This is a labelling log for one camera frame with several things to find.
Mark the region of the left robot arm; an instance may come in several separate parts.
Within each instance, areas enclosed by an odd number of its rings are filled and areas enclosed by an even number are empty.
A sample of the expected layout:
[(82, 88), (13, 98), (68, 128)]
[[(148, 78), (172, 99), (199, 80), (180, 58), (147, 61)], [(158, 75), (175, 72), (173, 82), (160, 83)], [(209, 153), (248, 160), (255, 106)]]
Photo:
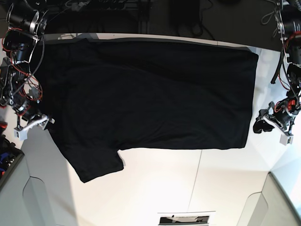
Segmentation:
[(275, 73), (270, 81), (279, 80), (287, 90), (286, 98), (277, 103), (270, 102), (261, 109), (253, 125), (253, 132), (270, 132), (275, 127), (287, 137), (292, 135), (296, 116), (301, 112), (301, 2), (299, 0), (271, 0), (274, 5), (270, 16), (274, 16), (280, 34), (282, 48)]

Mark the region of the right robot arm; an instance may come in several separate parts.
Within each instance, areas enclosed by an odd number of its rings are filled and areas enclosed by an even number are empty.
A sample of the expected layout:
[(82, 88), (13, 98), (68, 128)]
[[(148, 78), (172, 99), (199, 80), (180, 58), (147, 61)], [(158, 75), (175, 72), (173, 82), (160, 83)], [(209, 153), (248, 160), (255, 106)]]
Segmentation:
[(9, 0), (7, 5), (8, 30), (1, 41), (6, 56), (0, 67), (0, 106), (15, 111), (17, 132), (34, 126), (45, 129), (54, 119), (39, 109), (43, 89), (35, 73), (45, 54), (47, 1)]

